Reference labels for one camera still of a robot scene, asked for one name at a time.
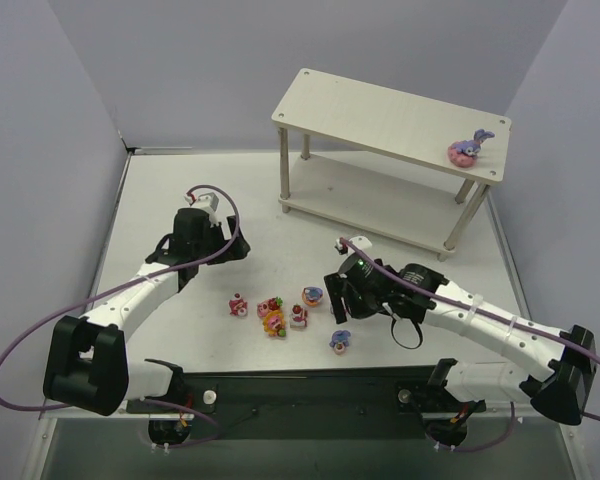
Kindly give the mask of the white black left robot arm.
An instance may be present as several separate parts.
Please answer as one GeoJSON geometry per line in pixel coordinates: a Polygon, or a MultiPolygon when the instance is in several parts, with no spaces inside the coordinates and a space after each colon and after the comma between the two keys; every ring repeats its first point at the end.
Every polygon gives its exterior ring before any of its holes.
{"type": "Polygon", "coordinates": [[[103,416],[125,401],[173,400],[181,395],[181,367],[167,361],[132,361],[127,343],[163,303],[180,293],[203,265],[242,260],[250,246],[237,215],[223,224],[202,208],[177,211],[173,229],[136,275],[99,306],[54,326],[43,393],[46,398],[103,416]]]}

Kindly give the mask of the purple bunny holding cupcake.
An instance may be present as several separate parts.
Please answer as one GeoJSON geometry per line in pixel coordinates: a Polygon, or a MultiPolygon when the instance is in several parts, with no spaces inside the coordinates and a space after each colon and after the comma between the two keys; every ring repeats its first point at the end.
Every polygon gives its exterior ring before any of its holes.
{"type": "Polygon", "coordinates": [[[337,330],[331,336],[331,340],[329,342],[329,347],[332,349],[332,351],[335,354],[341,355],[341,354],[345,353],[347,348],[349,347],[350,337],[351,337],[350,331],[337,330]]]}

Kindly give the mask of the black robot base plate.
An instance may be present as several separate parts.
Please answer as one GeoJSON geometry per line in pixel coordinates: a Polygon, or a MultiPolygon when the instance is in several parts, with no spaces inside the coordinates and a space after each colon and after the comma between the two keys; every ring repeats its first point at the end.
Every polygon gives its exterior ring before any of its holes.
{"type": "Polygon", "coordinates": [[[428,423],[457,440],[484,401],[445,389],[448,361],[401,366],[184,373],[166,396],[211,417],[226,440],[420,439],[428,423]]]}

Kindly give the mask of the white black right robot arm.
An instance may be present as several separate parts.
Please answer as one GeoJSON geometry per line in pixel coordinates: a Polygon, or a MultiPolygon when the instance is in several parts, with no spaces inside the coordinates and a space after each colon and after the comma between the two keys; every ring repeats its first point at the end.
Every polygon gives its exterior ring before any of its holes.
{"type": "Polygon", "coordinates": [[[387,315],[417,331],[452,332],[502,357],[499,363],[453,363],[442,382],[454,400],[528,403],[557,423],[581,423],[596,374],[590,330],[542,326],[414,263],[396,271],[352,254],[324,282],[339,324],[387,315]]]}

